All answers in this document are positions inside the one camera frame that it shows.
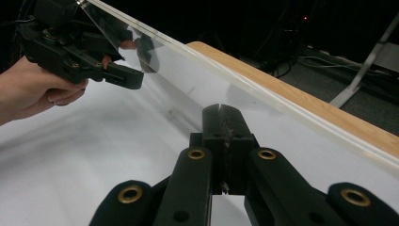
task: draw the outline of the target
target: black floor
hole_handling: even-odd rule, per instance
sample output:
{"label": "black floor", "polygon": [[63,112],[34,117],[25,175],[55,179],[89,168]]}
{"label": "black floor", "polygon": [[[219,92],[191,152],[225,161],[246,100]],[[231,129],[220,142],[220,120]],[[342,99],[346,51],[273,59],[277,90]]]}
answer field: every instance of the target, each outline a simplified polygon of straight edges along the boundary
{"label": "black floor", "polygon": [[[288,61],[281,63],[271,73],[327,103],[349,86],[361,66],[346,67],[353,62],[309,48],[300,55],[290,64]],[[371,69],[361,80],[360,90],[341,109],[399,136],[398,82],[387,72]]]}

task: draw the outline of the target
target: metal stand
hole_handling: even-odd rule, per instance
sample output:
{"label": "metal stand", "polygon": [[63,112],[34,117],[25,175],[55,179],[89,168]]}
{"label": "metal stand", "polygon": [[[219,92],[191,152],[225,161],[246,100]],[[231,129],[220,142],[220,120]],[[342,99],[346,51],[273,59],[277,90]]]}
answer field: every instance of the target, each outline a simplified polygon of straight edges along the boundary
{"label": "metal stand", "polygon": [[360,81],[363,76],[367,73],[367,71],[372,66],[378,54],[383,49],[384,45],[387,43],[388,38],[390,37],[392,31],[399,24],[399,12],[393,18],[391,24],[388,26],[385,33],[382,35],[381,39],[375,45],[374,49],[367,56],[366,61],[364,61],[363,66],[360,68],[358,74],[356,74],[355,78],[352,80],[352,83],[344,89],[340,94],[338,94],[330,104],[335,105],[337,107],[342,107],[359,89],[360,89]]}
{"label": "metal stand", "polygon": [[213,195],[245,196],[252,225],[399,225],[399,216],[350,183],[324,194],[276,150],[259,147],[241,112],[211,105],[203,133],[190,136],[172,174],[151,187],[128,181],[111,190],[90,226],[210,225]]}

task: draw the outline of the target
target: black cable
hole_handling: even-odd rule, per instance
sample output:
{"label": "black cable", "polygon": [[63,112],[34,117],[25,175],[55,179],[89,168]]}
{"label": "black cable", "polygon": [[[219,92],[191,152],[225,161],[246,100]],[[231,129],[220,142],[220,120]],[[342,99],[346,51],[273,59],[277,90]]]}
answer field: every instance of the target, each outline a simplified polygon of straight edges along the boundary
{"label": "black cable", "polygon": [[[315,62],[315,60],[324,62],[324,64],[322,64],[322,65],[314,65],[314,64],[310,64],[310,63],[307,63],[307,62],[304,62],[301,60],[297,61],[297,62],[301,63],[302,65],[305,65],[306,67],[318,68],[318,69],[323,69],[323,70],[325,70],[325,69],[346,70],[349,73],[354,74],[354,75],[355,75],[355,73],[353,73],[353,72],[358,72],[361,67],[361,64],[356,64],[356,63],[338,64],[338,63],[331,62],[329,60],[326,60],[326,59],[318,57],[318,56],[300,56],[299,58],[310,59],[313,62]],[[383,72],[379,73],[379,72],[368,71],[365,75],[366,76],[364,76],[364,78],[361,80],[361,84],[366,89],[371,90],[374,93],[378,93],[379,95],[383,95],[385,97],[393,99],[396,103],[398,102],[399,98],[398,98],[396,92],[393,92],[390,89],[387,89],[386,87],[384,87],[382,84],[376,82],[378,79],[383,79],[383,80],[389,79],[391,74],[383,73]],[[394,84],[394,83],[395,83],[395,80],[394,79],[391,80],[391,84]]]}
{"label": "black cable", "polygon": [[[17,20],[15,22],[24,21],[26,19],[27,13],[28,13],[29,9],[31,8],[33,1],[34,0],[24,0],[21,3],[20,10],[19,10],[18,16],[17,16]],[[17,48],[17,46],[16,46],[17,38],[18,38],[18,29],[17,29],[17,27],[15,27],[14,34],[11,39],[11,44],[9,46],[9,48],[10,48],[9,49],[9,52],[10,52],[9,66],[11,66],[14,63],[13,61],[15,58],[15,55],[14,55],[14,53],[16,52],[15,49]],[[21,57],[22,57],[22,49],[19,48],[18,58],[21,58]]]}
{"label": "black cable", "polygon": [[[287,11],[289,5],[290,5],[290,1],[286,1],[286,4],[285,4],[285,6],[284,6],[284,9],[283,9],[281,15],[279,16],[277,22],[275,23],[275,27],[276,27],[276,25],[279,24],[279,22],[280,22],[280,21],[282,20],[282,18],[284,17],[284,14],[285,14],[285,12]],[[258,55],[258,53],[261,51],[261,49],[262,49],[262,48],[267,44],[267,42],[270,40],[270,37],[271,37],[272,34],[275,32],[275,27],[273,27],[273,28],[271,29],[271,31],[270,31],[269,34],[267,35],[266,40],[261,44],[261,46],[258,48],[258,50],[255,51],[255,53],[253,54],[252,58],[255,58],[255,57]]]}
{"label": "black cable", "polygon": [[287,72],[279,74],[279,66],[278,66],[277,67],[277,76],[276,76],[276,78],[281,78],[281,77],[287,75],[291,71],[292,66],[291,66],[290,60],[287,59],[287,60],[285,60],[285,62],[288,64]]}
{"label": "black cable", "polygon": [[25,21],[9,21],[9,22],[1,22],[0,26],[7,26],[7,25],[16,25],[18,23],[26,23],[26,22],[31,22],[34,19],[30,19],[30,20],[25,20]]}

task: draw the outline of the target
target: cable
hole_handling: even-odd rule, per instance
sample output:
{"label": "cable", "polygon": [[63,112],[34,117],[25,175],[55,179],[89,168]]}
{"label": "cable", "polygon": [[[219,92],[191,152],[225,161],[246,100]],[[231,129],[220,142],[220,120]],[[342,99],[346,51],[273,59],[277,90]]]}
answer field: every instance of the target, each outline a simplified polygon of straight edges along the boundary
{"label": "cable", "polygon": [[398,104],[399,102],[399,97],[397,96],[398,92],[392,92],[391,89],[386,89],[384,88],[383,85],[380,83],[376,82],[373,79],[364,79],[362,83],[368,88],[371,89],[375,92],[378,92],[379,94],[382,95],[388,95],[391,99],[395,100],[396,103]]}
{"label": "cable", "polygon": [[279,68],[277,68],[277,76],[276,76],[276,78],[281,78],[281,77],[283,77],[284,75],[287,75],[287,74],[291,71],[291,63],[290,63],[290,60],[286,60],[286,62],[287,62],[287,64],[288,64],[288,70],[287,70],[287,72],[282,73],[282,74],[279,74]]}
{"label": "cable", "polygon": [[[24,0],[21,3],[20,11],[18,12],[18,17],[17,17],[16,22],[25,20],[27,13],[28,13],[30,7],[32,6],[32,2],[33,1],[34,0]],[[14,52],[15,52],[14,48],[15,48],[15,44],[17,42],[17,37],[18,37],[18,29],[17,29],[17,27],[15,27],[14,35],[13,35],[13,37],[11,39],[11,44],[9,46],[10,52],[11,52],[10,57],[9,57],[9,65],[13,64]],[[21,58],[22,54],[23,54],[23,51],[22,51],[22,49],[20,49],[18,57]]]}
{"label": "cable", "polygon": [[[359,70],[359,68],[361,67],[361,64],[348,64],[348,65],[336,64],[336,63],[333,63],[331,61],[328,61],[328,60],[325,60],[323,58],[316,57],[316,56],[304,56],[304,57],[300,56],[299,58],[315,58],[315,59],[318,59],[321,61],[325,61],[328,64],[331,64],[331,65],[311,65],[311,64],[305,63],[299,59],[297,60],[299,63],[301,63],[305,66],[308,66],[308,67],[312,67],[312,68],[346,68],[346,69],[357,72]],[[367,72],[367,74],[371,75],[371,76],[387,75],[386,73],[375,73],[375,72]]]}
{"label": "cable", "polygon": [[28,23],[28,22],[32,22],[34,20],[35,19],[32,18],[32,19],[24,20],[24,21],[18,20],[18,21],[2,22],[2,23],[0,23],[0,26],[15,25],[15,24],[18,24],[18,23]]}
{"label": "cable", "polygon": [[[281,15],[279,16],[279,19],[277,20],[276,24],[279,24],[279,22],[281,21],[281,19],[283,18],[285,11],[287,11],[287,8],[289,6],[289,1],[286,2],[285,6],[284,6],[284,10],[282,11]],[[272,36],[272,34],[274,33],[275,28],[273,28],[270,32],[269,35],[267,36],[266,40],[262,43],[262,45],[258,48],[258,50],[255,52],[255,54],[252,56],[252,58],[255,58],[259,51],[261,51],[261,49],[267,44],[267,42],[269,41],[270,37]]]}

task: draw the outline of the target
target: finger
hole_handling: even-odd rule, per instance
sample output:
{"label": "finger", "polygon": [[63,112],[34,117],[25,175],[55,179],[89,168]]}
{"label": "finger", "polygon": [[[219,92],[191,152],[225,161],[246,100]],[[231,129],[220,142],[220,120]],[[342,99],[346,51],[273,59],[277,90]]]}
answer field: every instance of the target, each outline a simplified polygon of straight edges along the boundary
{"label": "finger", "polygon": [[85,94],[84,90],[79,90],[77,92],[75,92],[73,95],[68,96],[64,99],[58,100],[53,102],[54,105],[68,105],[74,101],[76,101],[77,99],[79,99],[81,96],[83,96],[83,94]]}
{"label": "finger", "polygon": [[76,92],[79,92],[82,90],[85,90],[85,89],[73,89],[73,90],[49,89],[47,91],[47,98],[48,98],[49,102],[57,102],[57,101],[65,99],[65,98],[68,98],[70,96],[73,96]]}
{"label": "finger", "polygon": [[137,45],[133,40],[124,40],[123,42],[120,43],[120,48],[124,50],[126,49],[135,50],[137,48]]}
{"label": "finger", "polygon": [[84,89],[88,85],[88,79],[83,79],[80,83],[74,84],[54,74],[50,73],[50,75],[47,81],[49,89],[79,90]]}
{"label": "finger", "polygon": [[103,63],[103,68],[106,69],[108,67],[108,64],[112,61],[111,56],[109,55],[104,55],[102,63]]}

